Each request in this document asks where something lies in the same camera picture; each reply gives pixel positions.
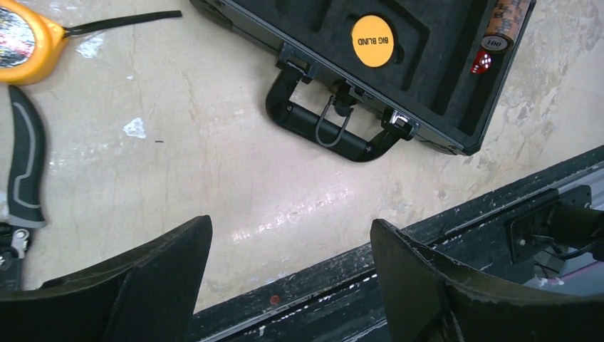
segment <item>orange big blind button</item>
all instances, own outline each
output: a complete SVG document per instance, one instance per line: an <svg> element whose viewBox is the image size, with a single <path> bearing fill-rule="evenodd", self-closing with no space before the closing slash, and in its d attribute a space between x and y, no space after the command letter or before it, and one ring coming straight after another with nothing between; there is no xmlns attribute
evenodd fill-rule
<svg viewBox="0 0 604 342"><path fill-rule="evenodd" d="M378 68L392 57L395 49L392 29L379 16L369 15L359 19L351 35L355 53L366 66Z"/></svg>

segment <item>yellow tape measure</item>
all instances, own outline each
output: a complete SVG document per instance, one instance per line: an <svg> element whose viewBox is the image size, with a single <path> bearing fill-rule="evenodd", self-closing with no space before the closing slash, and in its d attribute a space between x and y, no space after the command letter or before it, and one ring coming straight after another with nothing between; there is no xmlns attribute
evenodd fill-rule
<svg viewBox="0 0 604 342"><path fill-rule="evenodd" d="M13 0L0 0L0 82L22 86L42 81L70 36L181 16L180 11L165 11L64 28Z"/></svg>

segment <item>red die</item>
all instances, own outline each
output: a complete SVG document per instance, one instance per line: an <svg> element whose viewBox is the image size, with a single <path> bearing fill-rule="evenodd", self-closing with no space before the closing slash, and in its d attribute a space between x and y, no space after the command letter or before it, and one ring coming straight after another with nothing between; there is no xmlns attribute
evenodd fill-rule
<svg viewBox="0 0 604 342"><path fill-rule="evenodd" d="M480 75L486 73L489 70L489 66L491 66L491 55L484 51L478 51L476 59L474 59L474 63L472 64L471 72Z"/></svg>

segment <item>beige floor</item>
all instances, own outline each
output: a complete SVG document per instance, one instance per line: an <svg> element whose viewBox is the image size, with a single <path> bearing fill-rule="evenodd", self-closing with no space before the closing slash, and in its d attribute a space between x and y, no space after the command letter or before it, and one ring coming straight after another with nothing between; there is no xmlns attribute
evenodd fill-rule
<svg viewBox="0 0 604 342"><path fill-rule="evenodd" d="M26 87L49 131L43 198L51 222L27 256L27 289L209 214L203 309L367 242L374 218L403 227L604 143L603 0L538 0L474 157L400 142L363 165L273 125L263 106L278 73L274 57L204 20L187 0L23 2L65 25L185 14L73 39L56 72ZM313 110L327 97L320 85L296 93ZM0 108L5 180L6 91ZM367 122L354 130L369 136L375 121L356 117ZM126 134L133 121L144 135Z"/></svg>

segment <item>metal latch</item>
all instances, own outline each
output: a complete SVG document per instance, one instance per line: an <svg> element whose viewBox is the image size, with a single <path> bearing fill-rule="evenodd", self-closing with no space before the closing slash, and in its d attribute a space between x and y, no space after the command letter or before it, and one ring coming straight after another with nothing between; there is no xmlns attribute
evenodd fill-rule
<svg viewBox="0 0 604 342"><path fill-rule="evenodd" d="M277 67L291 66L302 74L302 82L309 84L318 72L319 63L306 53L284 42L277 58Z"/></svg>
<svg viewBox="0 0 604 342"><path fill-rule="evenodd" d="M401 139L409 141L417 134L420 124L415 122L409 115L393 109L390 115L384 116L382 128L398 131Z"/></svg>

